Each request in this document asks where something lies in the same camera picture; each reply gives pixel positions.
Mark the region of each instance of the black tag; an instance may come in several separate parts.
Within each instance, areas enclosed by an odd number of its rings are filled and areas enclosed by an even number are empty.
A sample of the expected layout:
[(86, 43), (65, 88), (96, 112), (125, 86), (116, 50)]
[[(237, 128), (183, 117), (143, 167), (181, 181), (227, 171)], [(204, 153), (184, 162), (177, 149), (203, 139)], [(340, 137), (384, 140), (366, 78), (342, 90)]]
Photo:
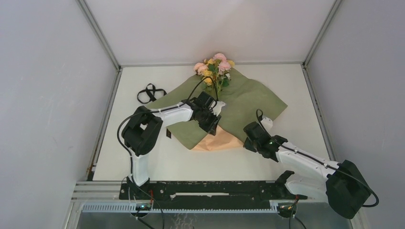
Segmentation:
[(166, 137), (171, 139), (171, 132), (169, 129), (166, 128)]

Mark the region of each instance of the green leaf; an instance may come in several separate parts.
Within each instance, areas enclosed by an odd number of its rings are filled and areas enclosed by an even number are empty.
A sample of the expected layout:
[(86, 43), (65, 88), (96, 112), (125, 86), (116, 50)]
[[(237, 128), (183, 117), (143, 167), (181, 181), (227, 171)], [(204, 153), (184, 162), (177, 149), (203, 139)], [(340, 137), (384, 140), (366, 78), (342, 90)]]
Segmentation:
[(215, 68), (216, 68), (215, 65), (213, 65), (213, 64), (211, 64), (211, 63), (208, 64), (208, 70), (210, 70), (211, 72), (214, 73), (214, 72), (215, 72)]
[(222, 87), (227, 87), (229, 86), (229, 81), (224, 79), (224, 82), (222, 83)]

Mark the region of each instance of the black velcro strap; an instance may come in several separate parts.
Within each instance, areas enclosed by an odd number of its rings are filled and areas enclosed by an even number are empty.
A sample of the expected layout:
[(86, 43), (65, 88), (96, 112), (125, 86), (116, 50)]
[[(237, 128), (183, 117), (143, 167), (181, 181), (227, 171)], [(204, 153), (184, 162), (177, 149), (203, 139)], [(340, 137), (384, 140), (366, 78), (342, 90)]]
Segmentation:
[[(144, 92), (149, 96), (149, 101), (147, 101), (147, 102), (143, 102), (143, 101), (141, 101), (141, 100), (139, 99), (139, 94), (144, 93)], [(163, 90), (163, 89), (156, 89), (155, 85), (149, 83), (149, 84), (146, 86), (145, 89), (143, 89), (142, 91), (140, 91), (140, 92), (138, 93), (137, 99), (138, 99), (138, 101), (139, 101), (141, 104), (148, 104), (148, 103), (150, 103), (150, 102), (156, 101), (156, 98), (155, 98), (155, 93), (156, 93), (156, 92), (163, 92), (163, 96), (165, 96), (165, 95), (167, 94), (165, 90)]]

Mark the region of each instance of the gray wall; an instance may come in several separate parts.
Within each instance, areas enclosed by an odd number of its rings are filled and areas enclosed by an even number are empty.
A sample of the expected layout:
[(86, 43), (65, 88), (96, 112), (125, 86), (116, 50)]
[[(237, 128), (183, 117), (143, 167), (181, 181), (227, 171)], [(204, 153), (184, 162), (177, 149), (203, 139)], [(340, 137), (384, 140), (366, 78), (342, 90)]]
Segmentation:
[(60, 228), (115, 69), (74, 0), (0, 3), (0, 228)]
[(381, 199), (366, 209), (373, 229), (405, 222), (404, 12), (403, 0), (344, 1), (309, 66), (338, 159)]

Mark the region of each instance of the green cloth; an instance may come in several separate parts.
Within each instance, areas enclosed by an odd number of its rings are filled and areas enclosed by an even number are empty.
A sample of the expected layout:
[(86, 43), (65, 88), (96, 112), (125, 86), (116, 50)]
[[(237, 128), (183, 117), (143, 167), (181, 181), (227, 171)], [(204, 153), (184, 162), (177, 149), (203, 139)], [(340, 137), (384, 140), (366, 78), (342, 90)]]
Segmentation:
[[(229, 86), (223, 87), (219, 96), (219, 100), (226, 103), (226, 107), (220, 113), (222, 118), (219, 126), (244, 142), (246, 134), (243, 128), (256, 121), (257, 108), (262, 109), (265, 116), (275, 120), (287, 105), (259, 81), (248, 79), (235, 69), (230, 71), (230, 76)], [(147, 107), (162, 108), (187, 99), (200, 80), (200, 76), (193, 75), (164, 97), (148, 104)], [(204, 83), (201, 83), (192, 97), (197, 97), (203, 90)], [(207, 135), (198, 126), (197, 121), (176, 123), (168, 126), (168, 129), (188, 149), (194, 148)]]

